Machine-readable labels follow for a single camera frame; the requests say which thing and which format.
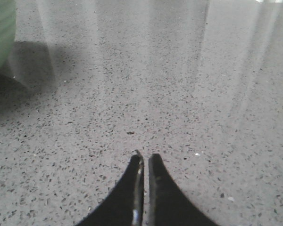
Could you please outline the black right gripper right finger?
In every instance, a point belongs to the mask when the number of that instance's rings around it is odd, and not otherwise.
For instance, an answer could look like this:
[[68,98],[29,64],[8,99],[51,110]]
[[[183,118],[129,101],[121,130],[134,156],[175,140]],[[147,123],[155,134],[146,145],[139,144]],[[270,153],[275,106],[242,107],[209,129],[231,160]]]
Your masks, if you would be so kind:
[[216,225],[183,194],[158,153],[149,159],[149,189],[151,226]]

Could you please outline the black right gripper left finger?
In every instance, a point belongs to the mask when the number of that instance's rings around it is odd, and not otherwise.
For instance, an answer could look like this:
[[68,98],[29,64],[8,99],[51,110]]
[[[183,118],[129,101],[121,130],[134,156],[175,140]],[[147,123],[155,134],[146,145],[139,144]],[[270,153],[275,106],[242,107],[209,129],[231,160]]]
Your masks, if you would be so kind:
[[144,204],[144,162],[136,151],[109,195],[79,226],[141,226]]

